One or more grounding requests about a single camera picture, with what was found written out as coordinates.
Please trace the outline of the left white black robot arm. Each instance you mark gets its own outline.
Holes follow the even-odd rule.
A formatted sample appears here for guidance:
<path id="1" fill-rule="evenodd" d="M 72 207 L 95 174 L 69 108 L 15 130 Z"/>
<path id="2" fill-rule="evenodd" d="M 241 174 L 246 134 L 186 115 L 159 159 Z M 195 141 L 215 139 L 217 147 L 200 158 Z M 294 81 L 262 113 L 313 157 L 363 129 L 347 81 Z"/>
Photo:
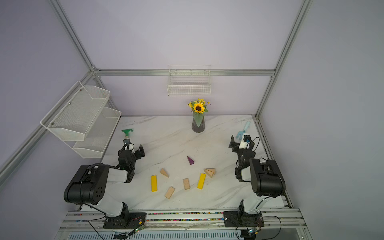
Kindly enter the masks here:
<path id="1" fill-rule="evenodd" d="M 103 163 L 82 165 L 64 191 L 64 200 L 75 205 L 86 205 L 105 214 L 107 218 L 129 220 L 127 204 L 107 193 L 107 184 L 127 184 L 135 175 L 136 161 L 145 156 L 143 146 L 124 144 L 118 151 L 116 166 Z"/>

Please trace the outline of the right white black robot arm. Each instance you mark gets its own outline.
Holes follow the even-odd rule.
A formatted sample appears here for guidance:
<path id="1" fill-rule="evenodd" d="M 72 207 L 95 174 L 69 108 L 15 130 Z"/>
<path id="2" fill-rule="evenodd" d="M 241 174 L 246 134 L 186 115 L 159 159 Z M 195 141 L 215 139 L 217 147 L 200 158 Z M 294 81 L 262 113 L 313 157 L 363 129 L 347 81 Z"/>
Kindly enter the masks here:
<path id="1" fill-rule="evenodd" d="M 275 160 L 256 158 L 259 137 L 243 134 L 236 142 L 231 136 L 229 149 L 237 154 L 235 177 L 239 182 L 250 183 L 256 195 L 250 200 L 241 200 L 238 216 L 259 215 L 261 208 L 272 198 L 282 196 L 286 192 L 286 183 Z"/>

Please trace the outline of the wooden rectangular block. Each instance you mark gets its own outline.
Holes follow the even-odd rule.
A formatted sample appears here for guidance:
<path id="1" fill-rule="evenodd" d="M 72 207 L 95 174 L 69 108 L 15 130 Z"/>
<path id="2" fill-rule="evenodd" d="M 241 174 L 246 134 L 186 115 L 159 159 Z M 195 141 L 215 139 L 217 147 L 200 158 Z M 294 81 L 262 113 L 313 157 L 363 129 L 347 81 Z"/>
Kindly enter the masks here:
<path id="1" fill-rule="evenodd" d="M 165 198 L 170 199 L 174 192 L 175 192 L 175 188 L 169 187 L 169 189 L 167 190 L 167 192 L 165 194 Z"/>
<path id="2" fill-rule="evenodd" d="M 184 185 L 184 189 L 185 190 L 189 190 L 191 188 L 190 186 L 190 182 L 189 182 L 189 179 L 186 178 L 186 179 L 183 179 L 183 185 Z"/>

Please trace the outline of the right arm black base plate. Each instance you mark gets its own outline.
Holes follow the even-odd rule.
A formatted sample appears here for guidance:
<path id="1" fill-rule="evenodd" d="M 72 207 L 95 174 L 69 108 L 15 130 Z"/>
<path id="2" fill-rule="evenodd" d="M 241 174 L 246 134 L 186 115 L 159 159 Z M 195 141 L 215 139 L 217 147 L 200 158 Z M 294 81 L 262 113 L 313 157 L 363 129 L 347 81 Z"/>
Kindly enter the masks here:
<path id="1" fill-rule="evenodd" d="M 231 227 L 264 227 L 264 218 L 261 214 L 239 214 L 236 211 L 224 211 L 224 224 Z"/>

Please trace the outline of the purple triangular block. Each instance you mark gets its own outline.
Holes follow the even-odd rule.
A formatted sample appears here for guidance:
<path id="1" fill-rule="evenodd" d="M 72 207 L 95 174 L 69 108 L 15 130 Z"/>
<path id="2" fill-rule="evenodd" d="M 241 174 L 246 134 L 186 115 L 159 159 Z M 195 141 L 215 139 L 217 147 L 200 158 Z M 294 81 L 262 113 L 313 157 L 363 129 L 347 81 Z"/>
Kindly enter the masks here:
<path id="1" fill-rule="evenodd" d="M 187 156 L 187 159 L 188 159 L 190 165 L 193 165 L 195 163 L 194 160 L 192 158 L 190 158 L 189 156 Z"/>

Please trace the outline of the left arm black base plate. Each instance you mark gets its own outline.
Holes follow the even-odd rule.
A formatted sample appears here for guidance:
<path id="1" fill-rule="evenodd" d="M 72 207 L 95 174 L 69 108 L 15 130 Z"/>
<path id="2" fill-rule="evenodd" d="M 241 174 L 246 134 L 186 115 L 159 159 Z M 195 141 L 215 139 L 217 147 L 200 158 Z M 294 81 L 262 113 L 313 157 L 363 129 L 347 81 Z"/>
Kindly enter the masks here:
<path id="1" fill-rule="evenodd" d="M 118 217 L 106 217 L 104 229 L 137 229 L 143 226 L 146 221 L 147 213 L 129 213 Z"/>

